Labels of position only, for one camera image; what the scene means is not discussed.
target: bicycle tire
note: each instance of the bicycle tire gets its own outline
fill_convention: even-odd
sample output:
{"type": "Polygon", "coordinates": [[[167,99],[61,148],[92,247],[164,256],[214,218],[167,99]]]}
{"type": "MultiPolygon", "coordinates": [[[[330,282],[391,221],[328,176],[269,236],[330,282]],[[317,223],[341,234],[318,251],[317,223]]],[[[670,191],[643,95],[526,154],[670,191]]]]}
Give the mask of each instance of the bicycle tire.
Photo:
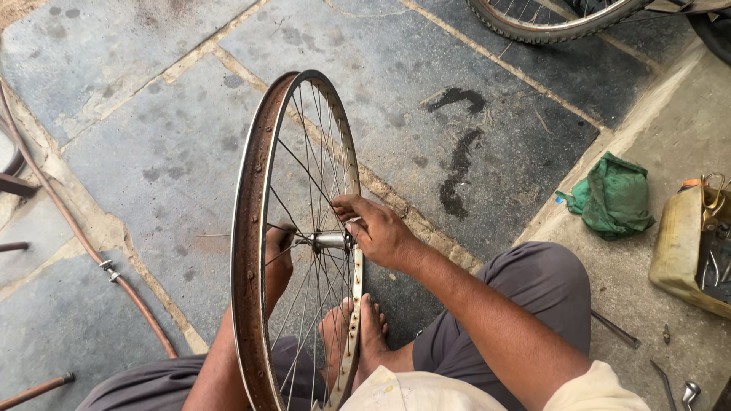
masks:
{"type": "MultiPolygon", "coordinates": [[[[729,24],[731,18],[723,20],[725,20],[724,23],[729,24]]],[[[716,24],[720,22],[718,20],[712,22],[708,13],[689,15],[688,21],[706,47],[724,63],[731,65],[731,41],[716,27],[716,24]]]]}
{"type": "Polygon", "coordinates": [[[492,8],[485,6],[485,3],[489,3],[489,0],[466,1],[469,8],[477,15],[480,21],[497,34],[511,40],[529,44],[551,44],[599,33],[607,27],[613,26],[640,11],[653,0],[628,0],[625,4],[621,4],[614,10],[604,14],[594,13],[597,14],[595,18],[592,18],[592,15],[587,16],[585,22],[581,22],[575,27],[553,29],[550,31],[538,31],[535,28],[528,28],[527,25],[520,27],[520,24],[511,25],[506,23],[501,16],[493,12],[492,8]]]}

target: hand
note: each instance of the hand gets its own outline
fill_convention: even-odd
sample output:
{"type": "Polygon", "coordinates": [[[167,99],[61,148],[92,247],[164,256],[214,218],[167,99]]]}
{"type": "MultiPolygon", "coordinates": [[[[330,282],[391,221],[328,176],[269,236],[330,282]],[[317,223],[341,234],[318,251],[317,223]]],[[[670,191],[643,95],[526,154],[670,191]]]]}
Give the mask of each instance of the hand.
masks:
{"type": "Polygon", "coordinates": [[[342,195],[333,200],[341,222],[355,217],[346,227],[363,254],[374,263],[398,271],[410,271],[428,247],[389,208],[359,195],[342,195]]]}
{"type": "Polygon", "coordinates": [[[266,272],[266,295],[267,313],[271,314],[279,298],[287,289],[289,278],[292,276],[292,254],[289,248],[295,238],[295,226],[280,224],[277,227],[269,227],[265,243],[267,266],[266,272]]]}

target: bicycle wheel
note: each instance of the bicycle wheel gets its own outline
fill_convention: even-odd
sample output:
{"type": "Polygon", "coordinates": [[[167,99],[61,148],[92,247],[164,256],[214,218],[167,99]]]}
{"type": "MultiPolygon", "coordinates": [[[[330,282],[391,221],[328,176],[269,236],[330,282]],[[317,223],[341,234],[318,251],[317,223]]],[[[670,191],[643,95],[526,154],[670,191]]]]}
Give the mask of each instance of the bicycle wheel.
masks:
{"type": "Polygon", "coordinates": [[[289,410],[293,398],[306,400],[307,410],[337,410],[349,396],[357,367],[363,253],[333,213],[331,200],[342,194],[360,194],[360,179],[341,100],[322,73],[289,72],[266,91],[251,123],[234,210],[233,322],[254,410],[289,410]],[[289,246],[294,272],[267,318],[266,267],[281,254],[265,261],[266,232],[279,222],[296,229],[289,246]],[[328,317],[326,311],[348,297],[352,313],[328,317]],[[323,343],[319,324],[330,319],[343,332],[323,343]],[[273,350],[289,335],[294,354],[284,359],[285,374],[276,369],[283,360],[273,350]]]}
{"type": "Polygon", "coordinates": [[[555,43],[588,36],[653,0],[467,0],[491,30],[519,42],[555,43]]]}

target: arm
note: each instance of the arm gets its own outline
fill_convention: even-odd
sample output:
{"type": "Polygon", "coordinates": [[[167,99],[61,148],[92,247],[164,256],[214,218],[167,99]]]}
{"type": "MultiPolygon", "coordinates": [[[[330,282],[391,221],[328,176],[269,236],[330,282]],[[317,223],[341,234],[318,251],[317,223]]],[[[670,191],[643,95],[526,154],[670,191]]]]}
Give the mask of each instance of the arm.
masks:
{"type": "Polygon", "coordinates": [[[589,359],[536,317],[423,244],[390,209],[359,195],[333,201],[341,221],[378,265],[403,271],[431,291],[471,336],[495,375],[530,411],[542,410],[589,359]]]}
{"type": "MultiPolygon", "coordinates": [[[[292,275],[292,256],[281,254],[294,238],[294,231],[271,228],[267,231],[266,268],[267,317],[274,310],[292,275]]],[[[208,352],[198,378],[183,405],[185,410],[244,410],[249,403],[238,368],[236,343],[233,336],[231,306],[224,313],[216,340],[208,352]]]]}

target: dirt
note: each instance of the dirt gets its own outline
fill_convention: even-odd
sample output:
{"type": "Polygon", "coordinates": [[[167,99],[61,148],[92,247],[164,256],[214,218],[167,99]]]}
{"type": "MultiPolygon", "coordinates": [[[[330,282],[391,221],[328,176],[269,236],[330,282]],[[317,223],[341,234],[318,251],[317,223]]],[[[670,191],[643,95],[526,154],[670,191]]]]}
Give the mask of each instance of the dirt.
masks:
{"type": "Polygon", "coordinates": [[[47,0],[0,0],[0,29],[24,18],[47,0]]]}

